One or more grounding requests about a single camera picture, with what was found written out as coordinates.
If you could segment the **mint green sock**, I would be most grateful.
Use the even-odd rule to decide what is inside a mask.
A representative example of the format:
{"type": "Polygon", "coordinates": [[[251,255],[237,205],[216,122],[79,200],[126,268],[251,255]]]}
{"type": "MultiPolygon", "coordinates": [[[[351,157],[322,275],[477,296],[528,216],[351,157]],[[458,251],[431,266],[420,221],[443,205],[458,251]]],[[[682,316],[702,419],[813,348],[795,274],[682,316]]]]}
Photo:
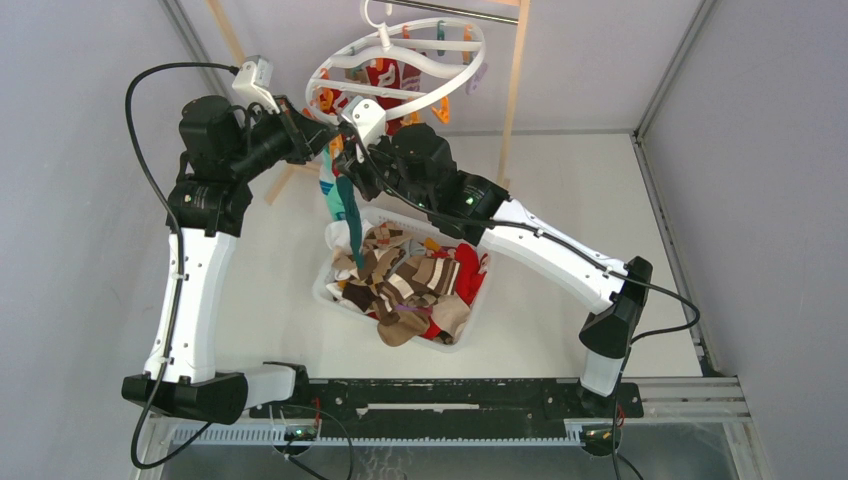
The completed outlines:
{"type": "Polygon", "coordinates": [[[324,196],[327,209],[333,221],[345,219],[345,209],[336,185],[336,174],[332,166],[332,157],[326,147],[319,158],[319,186],[324,196]]]}

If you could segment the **white round clip hanger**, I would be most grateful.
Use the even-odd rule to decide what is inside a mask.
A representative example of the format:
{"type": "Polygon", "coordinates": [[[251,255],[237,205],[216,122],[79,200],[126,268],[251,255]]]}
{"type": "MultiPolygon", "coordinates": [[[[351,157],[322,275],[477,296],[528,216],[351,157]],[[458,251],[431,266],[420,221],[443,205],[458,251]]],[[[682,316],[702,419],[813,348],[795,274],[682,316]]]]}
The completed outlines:
{"type": "Polygon", "coordinates": [[[370,3],[359,5],[373,32],[342,49],[314,71],[305,90],[308,114],[334,122],[356,97],[377,101],[389,122],[410,125],[430,111],[451,121],[450,95],[470,85],[485,63],[482,29],[449,17],[393,26],[370,17],[370,3]]]}

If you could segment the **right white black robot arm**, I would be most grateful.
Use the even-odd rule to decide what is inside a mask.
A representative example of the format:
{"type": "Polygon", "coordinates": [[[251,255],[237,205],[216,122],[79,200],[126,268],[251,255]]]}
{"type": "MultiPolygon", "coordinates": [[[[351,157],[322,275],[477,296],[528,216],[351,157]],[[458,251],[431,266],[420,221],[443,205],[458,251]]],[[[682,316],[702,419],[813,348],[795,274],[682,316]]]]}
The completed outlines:
{"type": "Polygon", "coordinates": [[[647,303],[652,264],[640,256],[608,257],[551,227],[504,188],[458,169],[448,142],[426,125],[372,144],[350,122],[339,131],[344,144],[334,165],[364,199],[393,196],[426,214],[441,233],[521,262],[587,308],[579,332],[586,349],[579,406],[592,416],[613,408],[647,303]]]}

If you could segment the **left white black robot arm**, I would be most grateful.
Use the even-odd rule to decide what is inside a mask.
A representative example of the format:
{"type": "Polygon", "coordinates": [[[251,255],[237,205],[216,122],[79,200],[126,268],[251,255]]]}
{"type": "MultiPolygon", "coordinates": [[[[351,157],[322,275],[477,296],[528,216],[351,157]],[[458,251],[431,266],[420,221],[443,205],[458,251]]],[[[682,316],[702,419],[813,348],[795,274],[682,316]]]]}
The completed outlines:
{"type": "Polygon", "coordinates": [[[169,210],[169,277],[150,355],[124,378],[122,397],[169,417],[230,425],[258,404],[290,417],[311,407],[311,388],[292,366],[266,362],[243,372],[215,366],[215,324],[230,260],[253,195],[249,183],[279,161],[303,165],[330,140],[331,128],[285,96],[278,112],[252,105],[243,126],[236,106],[209,95],[186,104],[178,125],[185,145],[169,210]]]}

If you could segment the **dark teal patterned sock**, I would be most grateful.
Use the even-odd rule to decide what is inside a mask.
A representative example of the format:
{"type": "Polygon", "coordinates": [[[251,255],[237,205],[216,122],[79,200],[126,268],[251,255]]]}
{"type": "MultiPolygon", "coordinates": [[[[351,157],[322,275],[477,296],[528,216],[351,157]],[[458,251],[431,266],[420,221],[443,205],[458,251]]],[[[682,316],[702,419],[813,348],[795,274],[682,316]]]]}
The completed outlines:
{"type": "Polygon", "coordinates": [[[350,235],[350,247],[356,267],[361,269],[365,266],[362,253],[362,220],[354,193],[354,184],[346,176],[340,175],[336,179],[336,188],[344,209],[345,221],[350,235]]]}

